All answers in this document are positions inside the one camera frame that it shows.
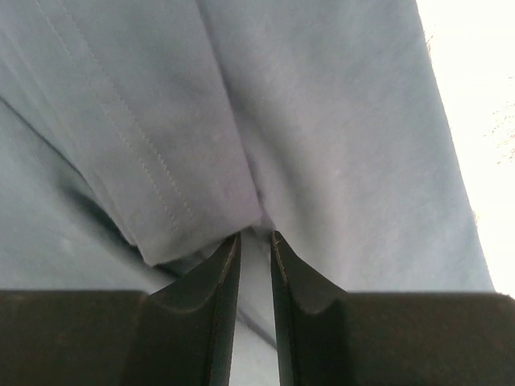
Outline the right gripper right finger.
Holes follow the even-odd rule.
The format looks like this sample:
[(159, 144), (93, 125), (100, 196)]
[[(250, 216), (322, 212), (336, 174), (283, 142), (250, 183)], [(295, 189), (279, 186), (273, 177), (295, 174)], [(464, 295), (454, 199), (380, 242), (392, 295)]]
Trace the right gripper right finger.
[(270, 240), (283, 385), (511, 385), (514, 301), (486, 293), (349, 293)]

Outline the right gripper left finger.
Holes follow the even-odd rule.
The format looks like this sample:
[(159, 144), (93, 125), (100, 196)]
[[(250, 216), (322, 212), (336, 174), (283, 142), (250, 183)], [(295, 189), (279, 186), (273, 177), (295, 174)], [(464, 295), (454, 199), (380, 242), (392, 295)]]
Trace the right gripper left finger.
[(154, 294), (4, 290), (4, 385), (226, 385), (241, 271), (233, 235)]

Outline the grey blue t shirt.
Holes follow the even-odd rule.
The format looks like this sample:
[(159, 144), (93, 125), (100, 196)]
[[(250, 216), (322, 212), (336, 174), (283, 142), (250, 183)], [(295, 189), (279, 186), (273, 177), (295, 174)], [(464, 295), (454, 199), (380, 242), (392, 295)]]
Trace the grey blue t shirt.
[(273, 230), (346, 290), (493, 291), (416, 2), (2, 2), (2, 288), (155, 292), (240, 233), (230, 382), (276, 385)]

